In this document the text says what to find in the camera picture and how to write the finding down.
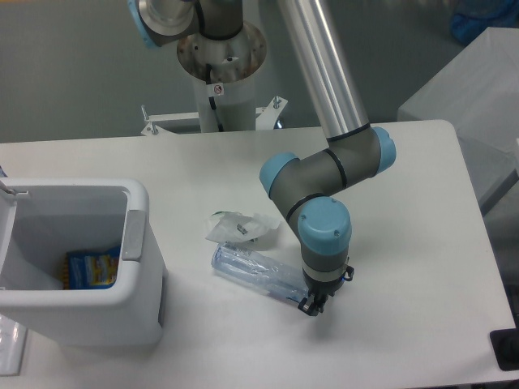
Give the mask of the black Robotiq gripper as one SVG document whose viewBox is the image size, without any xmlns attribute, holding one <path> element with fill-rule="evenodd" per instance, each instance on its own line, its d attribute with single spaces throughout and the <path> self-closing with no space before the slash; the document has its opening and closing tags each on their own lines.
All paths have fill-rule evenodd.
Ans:
<svg viewBox="0 0 519 389">
<path fill-rule="evenodd" d="M 354 268 L 351 266 L 347 266 L 338 278 L 326 282 L 315 280 L 304 271 L 303 279 L 308 287 L 308 295 L 312 296 L 304 297 L 298 303 L 298 309 L 306 315 L 318 316 L 322 314 L 328 296 L 333 296 L 345 282 L 350 282 L 353 278 Z"/>
</svg>

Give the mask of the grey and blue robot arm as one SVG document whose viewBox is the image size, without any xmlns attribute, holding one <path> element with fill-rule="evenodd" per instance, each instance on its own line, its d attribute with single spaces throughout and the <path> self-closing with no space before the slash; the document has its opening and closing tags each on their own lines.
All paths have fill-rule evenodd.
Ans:
<svg viewBox="0 0 519 389">
<path fill-rule="evenodd" d="M 275 155 L 259 179 L 300 243 L 308 292 L 298 307 L 316 316 L 354 274 L 348 264 L 350 214 L 334 196 L 388 169 L 397 151 L 388 132 L 367 118 L 326 3 L 278 6 L 328 146 L 306 158 Z M 147 46 L 176 44 L 194 84 L 203 132 L 257 128 L 251 82 L 267 42 L 244 19 L 242 2 L 130 1 L 128 8 Z"/>
</svg>

